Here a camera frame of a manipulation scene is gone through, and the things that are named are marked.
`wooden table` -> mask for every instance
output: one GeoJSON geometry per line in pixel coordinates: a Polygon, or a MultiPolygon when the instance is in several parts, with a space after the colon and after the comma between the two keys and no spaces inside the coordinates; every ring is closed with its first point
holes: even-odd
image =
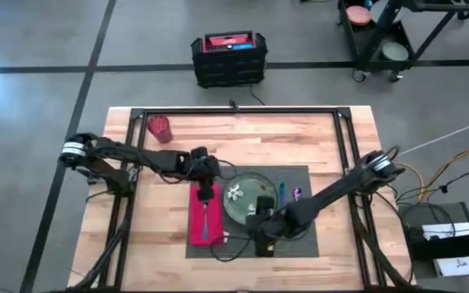
{"type": "MultiPolygon", "coordinates": [[[[123,142],[129,110],[128,107],[110,108],[103,136],[123,142]]],[[[370,107],[351,107],[351,111],[360,153],[380,149],[370,107]]],[[[174,140],[160,145],[148,133],[145,148],[189,151],[205,146],[217,158],[237,165],[308,165],[313,193],[342,176],[331,115],[171,115],[169,119],[174,140]]],[[[348,142],[346,149],[352,158],[348,142]]],[[[92,187],[91,193],[105,188],[92,187]]],[[[383,194],[393,203],[390,190],[383,190],[383,194]]],[[[318,258],[243,258],[230,263],[185,258],[188,203],[189,184],[167,185],[151,170],[145,168],[141,172],[123,291],[362,288],[346,198],[322,210],[315,221],[318,258]]],[[[111,196],[95,197],[88,202],[73,261],[75,272],[87,272],[103,251],[111,209],[111,196]]],[[[379,198],[374,200],[372,211],[382,250],[401,275],[408,277],[410,258],[397,216],[379,198]]],[[[375,280],[373,262],[366,250],[369,270],[375,280]]],[[[114,276],[115,263],[112,259],[110,278],[114,276]]],[[[69,285],[80,280],[80,275],[72,273],[69,285]]]]}

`gray floor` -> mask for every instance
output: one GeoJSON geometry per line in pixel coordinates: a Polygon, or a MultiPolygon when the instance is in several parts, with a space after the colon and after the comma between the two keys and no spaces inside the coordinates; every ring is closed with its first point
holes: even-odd
{"type": "MultiPolygon", "coordinates": [[[[87,65],[107,2],[0,0],[0,67],[87,65]]],[[[403,21],[417,46],[441,16],[403,21]]],[[[101,65],[190,63],[204,33],[253,29],[273,62],[348,61],[335,2],[296,0],[118,0],[101,65]]],[[[452,20],[423,59],[469,59],[469,20],[452,20]]],[[[403,149],[469,125],[469,68],[415,68],[395,85],[384,74],[357,84],[349,69],[268,70],[255,93],[270,105],[371,105],[384,147],[403,149]]],[[[0,75],[0,287],[18,291],[84,74],[0,75]]],[[[254,105],[248,89],[196,86],[193,72],[97,73],[80,131],[100,133],[112,106],[254,105]]],[[[400,158],[425,177],[469,147],[469,133],[400,158]]],[[[443,181],[469,170],[468,159],[443,181]]],[[[396,183],[416,186],[412,175],[396,183]]],[[[68,173],[34,291],[64,287],[87,187],[68,173]]],[[[469,177],[434,202],[465,201],[469,177]]],[[[418,279],[424,287],[469,292],[469,278],[418,279]]]]}

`caster wheel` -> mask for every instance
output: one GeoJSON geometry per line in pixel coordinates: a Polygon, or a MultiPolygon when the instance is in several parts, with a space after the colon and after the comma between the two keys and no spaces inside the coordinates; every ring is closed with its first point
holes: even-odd
{"type": "Polygon", "coordinates": [[[357,70],[356,68],[354,68],[352,70],[352,78],[356,81],[356,82],[363,82],[365,81],[366,79],[366,76],[367,74],[361,70],[357,70]]]}
{"type": "Polygon", "coordinates": [[[390,76],[388,76],[388,81],[390,82],[398,82],[402,79],[403,77],[399,75],[399,72],[392,71],[390,73],[390,76]]]}
{"type": "Polygon", "coordinates": [[[460,11],[458,14],[457,14],[457,18],[459,20],[467,20],[469,19],[469,11],[460,11]]]}

